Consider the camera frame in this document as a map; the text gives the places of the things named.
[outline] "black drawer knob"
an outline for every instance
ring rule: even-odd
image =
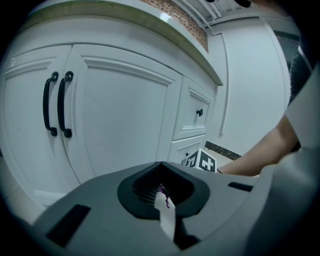
[[[204,109],[201,108],[200,110],[197,110],[196,113],[199,114],[199,117],[201,117],[204,114]]]

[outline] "black cabinet handle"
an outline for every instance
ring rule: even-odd
[[[201,117],[204,114],[204,109],[201,108],[200,110],[197,110],[196,113],[199,114],[199,117]]]
[[[59,121],[60,130],[63,132],[66,138],[71,138],[72,131],[71,129],[67,129],[65,127],[65,87],[66,87],[66,82],[72,81],[73,77],[74,77],[74,73],[72,71],[68,71],[67,73],[65,73],[64,78],[60,82],[59,91],[58,91],[58,104],[57,104],[58,121]]]
[[[57,128],[55,127],[50,127],[50,122],[49,122],[49,91],[50,91],[50,83],[55,82],[58,80],[59,73],[58,72],[53,72],[51,77],[48,78],[45,81],[44,85],[44,90],[43,90],[43,104],[42,104],[42,110],[43,110],[43,120],[44,120],[44,125],[45,128],[50,131],[52,136],[57,136]]]

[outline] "brick backsplash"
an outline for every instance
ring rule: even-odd
[[[180,6],[171,0],[140,0],[175,18],[208,52],[207,33]]]

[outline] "white wall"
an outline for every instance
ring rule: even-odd
[[[207,140],[243,155],[283,115],[290,96],[289,71],[275,34],[260,18],[219,23],[213,30],[209,54],[224,85],[218,88]]]

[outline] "cabinet door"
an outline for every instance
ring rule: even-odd
[[[51,204],[80,183],[68,160],[62,134],[46,130],[43,96],[50,83],[49,124],[58,128],[59,81],[71,51],[70,45],[33,50],[6,61],[1,68],[1,150],[20,186],[39,202]]]
[[[167,159],[181,75],[141,55],[100,45],[75,45],[64,99],[64,138],[80,182]]]
[[[205,146],[206,135],[200,135],[191,138],[184,138],[171,142],[169,162],[181,164],[181,161],[196,152],[198,149],[203,149]]]
[[[212,118],[213,106],[214,97],[184,76],[172,139],[205,134]]]

